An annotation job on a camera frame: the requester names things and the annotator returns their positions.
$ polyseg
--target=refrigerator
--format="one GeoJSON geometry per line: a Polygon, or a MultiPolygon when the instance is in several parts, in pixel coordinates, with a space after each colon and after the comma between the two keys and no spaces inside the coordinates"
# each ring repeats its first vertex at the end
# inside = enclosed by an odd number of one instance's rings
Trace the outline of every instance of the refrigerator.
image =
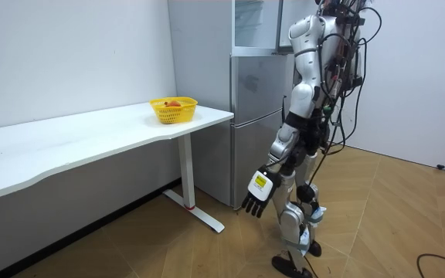
{"type": "Polygon", "coordinates": [[[237,209],[267,163],[293,88],[294,56],[278,51],[283,2],[168,4],[176,94],[235,115],[192,133],[195,186],[237,209]]]}

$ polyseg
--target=robot leg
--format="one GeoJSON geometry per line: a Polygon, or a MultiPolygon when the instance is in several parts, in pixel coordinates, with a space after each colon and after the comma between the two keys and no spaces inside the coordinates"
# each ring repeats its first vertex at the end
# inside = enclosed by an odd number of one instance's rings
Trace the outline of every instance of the robot leg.
{"type": "MultiPolygon", "coordinates": [[[[307,156],[307,174],[309,179],[311,169],[317,155],[307,156]]],[[[282,274],[289,277],[312,277],[307,270],[304,255],[310,253],[320,256],[321,246],[315,241],[315,227],[321,221],[323,212],[318,206],[318,189],[315,185],[307,183],[297,186],[297,200],[292,202],[290,194],[293,191],[295,173],[291,176],[281,176],[281,186],[273,195],[273,203],[276,207],[280,224],[281,238],[287,247],[290,260],[275,256],[272,259],[273,266],[282,274]]]]}
{"type": "Polygon", "coordinates": [[[293,191],[294,175],[283,176],[281,186],[272,197],[276,207],[281,231],[281,239],[286,245],[290,260],[275,256],[272,265],[282,274],[293,278],[311,278],[303,258],[309,247],[308,232],[304,225],[304,213],[298,204],[290,200],[293,191]]]}

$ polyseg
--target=wire bundle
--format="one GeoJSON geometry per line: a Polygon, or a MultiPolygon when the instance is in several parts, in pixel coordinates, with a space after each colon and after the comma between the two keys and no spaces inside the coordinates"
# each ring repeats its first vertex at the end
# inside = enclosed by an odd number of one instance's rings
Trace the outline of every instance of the wire bundle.
{"type": "MultiPolygon", "coordinates": [[[[322,153],[324,154],[324,156],[322,157],[321,161],[319,162],[317,168],[315,169],[313,175],[311,176],[311,179],[309,181],[309,185],[312,183],[312,181],[315,178],[315,175],[317,174],[319,168],[322,166],[325,158],[328,155],[333,155],[333,154],[337,154],[338,152],[342,151],[345,148],[346,145],[346,141],[355,133],[356,131],[356,127],[357,127],[357,123],[358,123],[358,104],[360,101],[360,96],[362,95],[362,90],[363,90],[363,85],[365,84],[365,78],[366,78],[366,71],[367,71],[367,45],[369,42],[371,42],[379,33],[380,29],[382,28],[382,16],[372,7],[362,7],[362,5],[357,5],[357,9],[356,11],[353,11],[351,9],[351,7],[355,4],[356,0],[353,0],[349,6],[346,6],[348,9],[348,12],[350,14],[353,14],[353,18],[355,20],[360,19],[360,15],[359,13],[361,11],[364,10],[371,10],[373,11],[378,17],[379,17],[379,27],[377,28],[377,31],[375,32],[375,34],[372,36],[372,38],[370,39],[366,39],[366,38],[361,38],[357,41],[355,41],[355,37],[357,34],[357,31],[360,27],[359,24],[351,24],[350,25],[350,36],[348,37],[348,39],[346,39],[346,37],[342,34],[338,34],[338,33],[332,33],[329,34],[327,36],[325,36],[320,42],[319,42],[319,64],[322,67],[322,57],[321,57],[321,49],[322,46],[324,44],[324,42],[333,37],[333,36],[337,36],[339,39],[342,40],[343,43],[343,53],[345,53],[345,57],[344,57],[344,62],[342,65],[337,66],[338,69],[336,69],[338,71],[336,78],[334,79],[334,82],[332,84],[331,87],[329,87],[328,82],[327,82],[327,72],[325,73],[325,76],[322,75],[323,69],[321,68],[321,89],[322,91],[325,93],[326,97],[328,98],[328,105],[331,105],[332,107],[336,107],[339,103],[339,112],[338,112],[338,117],[336,119],[336,123],[334,124],[334,130],[332,132],[332,136],[331,136],[331,140],[328,144],[328,146],[322,151],[322,153]],[[355,76],[356,73],[358,72],[358,56],[359,56],[359,51],[361,47],[364,47],[364,63],[363,63],[363,82],[362,85],[360,85],[359,87],[359,91],[358,91],[358,96],[356,98],[356,104],[355,104],[355,123],[353,125],[353,129],[352,131],[348,134],[348,136],[346,136],[345,133],[345,129],[343,127],[343,123],[342,123],[342,111],[345,105],[345,100],[347,97],[350,97],[354,92],[356,88],[353,88],[351,90],[351,92],[347,93],[347,90],[345,89],[345,85],[347,85],[346,80],[349,80],[350,78],[350,73],[351,73],[351,68],[352,68],[352,63],[353,63],[353,56],[356,54],[356,59],[355,59],[355,76]],[[335,88],[336,83],[338,82],[338,80],[341,80],[341,86],[339,88],[339,93],[337,94],[337,96],[335,96],[335,98],[333,98],[331,96],[331,91],[335,88]],[[335,138],[336,132],[338,127],[340,128],[341,131],[341,138],[342,140],[338,143],[333,143],[333,140],[335,138]],[[339,150],[336,151],[331,151],[331,148],[334,146],[338,146],[341,145],[341,148],[339,150]]],[[[343,33],[345,33],[346,31],[346,25],[343,28],[343,33]]],[[[332,119],[331,119],[331,114],[326,115],[324,120],[326,122],[331,122],[332,123],[332,119]]]]}

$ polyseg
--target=wooden floor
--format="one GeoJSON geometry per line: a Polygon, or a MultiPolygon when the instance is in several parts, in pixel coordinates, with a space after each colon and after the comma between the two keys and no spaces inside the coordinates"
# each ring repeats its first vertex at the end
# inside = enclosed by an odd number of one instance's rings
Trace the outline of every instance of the wooden floor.
{"type": "MultiPolygon", "coordinates": [[[[445,172],[352,148],[325,161],[315,181],[328,208],[323,254],[307,255],[320,278],[419,277],[420,253],[445,256],[445,172]]],[[[221,234],[160,196],[17,277],[283,277],[270,265],[286,256],[272,205],[258,220],[196,198],[221,234]]],[[[441,260],[424,258],[422,269],[445,277],[441,260]]]]}

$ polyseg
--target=yellow basket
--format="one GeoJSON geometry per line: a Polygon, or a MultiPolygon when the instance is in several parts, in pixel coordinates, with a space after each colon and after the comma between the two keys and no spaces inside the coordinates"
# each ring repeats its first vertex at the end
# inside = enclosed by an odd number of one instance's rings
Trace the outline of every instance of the yellow basket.
{"type": "Polygon", "coordinates": [[[192,120],[197,106],[197,100],[190,97],[165,97],[149,101],[155,115],[163,124],[182,123],[192,120]],[[176,100],[180,107],[166,107],[165,102],[176,100]]]}

